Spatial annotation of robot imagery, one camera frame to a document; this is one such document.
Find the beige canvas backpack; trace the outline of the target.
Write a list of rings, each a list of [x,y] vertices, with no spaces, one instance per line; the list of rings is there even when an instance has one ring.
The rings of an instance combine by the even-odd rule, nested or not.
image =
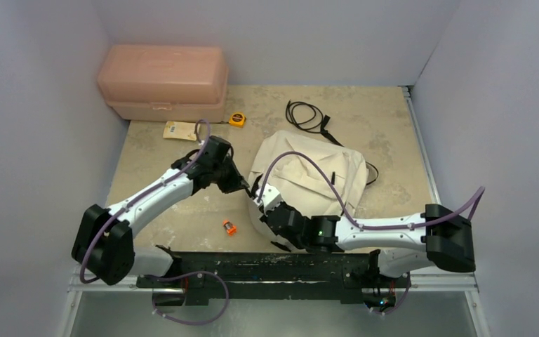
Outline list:
[[[247,182],[261,185],[270,164],[267,184],[278,189],[284,201],[304,216],[339,216],[342,207],[329,185],[333,185],[346,209],[354,215],[369,182],[364,156],[302,134],[279,130],[264,139],[253,160]]]

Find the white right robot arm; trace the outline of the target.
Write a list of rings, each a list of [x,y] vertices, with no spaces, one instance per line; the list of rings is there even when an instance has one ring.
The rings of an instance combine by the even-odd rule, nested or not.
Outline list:
[[[252,202],[248,212],[254,228],[282,251],[372,248],[366,276],[376,286],[424,267],[457,273],[476,269],[471,221],[440,204],[400,218],[307,217],[284,201],[270,208]]]

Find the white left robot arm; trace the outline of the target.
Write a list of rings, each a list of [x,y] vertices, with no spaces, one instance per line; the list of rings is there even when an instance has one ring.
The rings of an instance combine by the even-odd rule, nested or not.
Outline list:
[[[162,286],[175,286],[181,268],[169,249],[137,249],[134,239],[164,211],[210,185],[225,194],[248,188],[234,163],[234,148],[217,136],[208,137],[134,195],[108,207],[88,207],[71,252],[80,264],[81,282],[115,285],[127,276],[146,276]]]

